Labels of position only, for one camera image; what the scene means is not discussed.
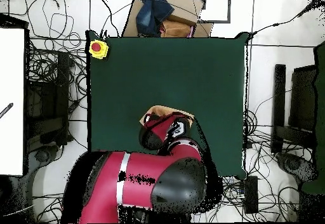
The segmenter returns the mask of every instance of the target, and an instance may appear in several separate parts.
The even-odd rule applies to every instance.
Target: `white board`
[[[0,175],[23,172],[23,29],[0,28]]]

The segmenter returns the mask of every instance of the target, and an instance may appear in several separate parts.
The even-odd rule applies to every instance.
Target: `red button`
[[[101,47],[100,47],[100,45],[99,45],[98,43],[93,43],[93,44],[91,45],[91,49],[92,49],[93,51],[100,51]]]

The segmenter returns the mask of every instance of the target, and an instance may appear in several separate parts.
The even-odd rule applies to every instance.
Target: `green table surface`
[[[99,39],[87,31],[89,41]],[[245,41],[158,37],[106,38],[107,60],[88,57],[91,82],[91,150],[145,150],[139,120],[151,106],[194,114],[220,176],[245,177],[242,112]],[[192,137],[200,145],[196,125]]]

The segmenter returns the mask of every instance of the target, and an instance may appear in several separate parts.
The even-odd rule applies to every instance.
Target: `blue cloth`
[[[136,16],[139,34],[160,36],[160,25],[174,11],[167,0],[142,0],[144,5]]]

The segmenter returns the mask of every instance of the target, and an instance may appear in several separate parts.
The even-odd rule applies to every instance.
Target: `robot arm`
[[[199,146],[182,127],[188,130],[179,114],[153,116],[145,123],[153,134],[142,131],[140,141],[144,147],[159,149],[159,155],[88,152],[81,156],[63,196],[62,223],[118,223],[118,205],[193,212],[205,198],[206,173]]]

